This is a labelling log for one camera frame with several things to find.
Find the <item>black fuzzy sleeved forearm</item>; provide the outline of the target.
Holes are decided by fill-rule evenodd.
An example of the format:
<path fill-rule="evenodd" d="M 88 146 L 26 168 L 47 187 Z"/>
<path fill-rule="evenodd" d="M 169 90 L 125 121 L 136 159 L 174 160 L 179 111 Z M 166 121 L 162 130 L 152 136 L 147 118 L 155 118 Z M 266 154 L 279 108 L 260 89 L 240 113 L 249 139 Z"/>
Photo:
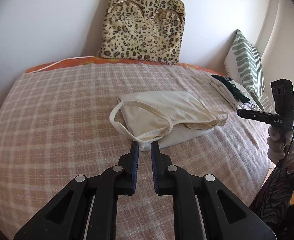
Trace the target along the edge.
<path fill-rule="evenodd" d="M 267 225 L 294 224 L 294 171 L 275 168 L 249 208 Z"/>

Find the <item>grey knitted gloved hand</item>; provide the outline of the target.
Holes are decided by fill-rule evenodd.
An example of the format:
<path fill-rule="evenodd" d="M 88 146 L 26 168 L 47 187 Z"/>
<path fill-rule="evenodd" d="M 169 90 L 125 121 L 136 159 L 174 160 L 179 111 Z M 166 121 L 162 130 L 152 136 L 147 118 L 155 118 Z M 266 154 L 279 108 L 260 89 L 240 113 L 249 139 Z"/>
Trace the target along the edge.
<path fill-rule="evenodd" d="M 273 126 L 268 129 L 267 139 L 268 158 L 274 163 L 279 164 L 283 161 L 283 166 L 288 171 L 294 169 L 294 132 L 289 131 L 285 134 L 285 139 L 281 139 L 281 131 Z"/>

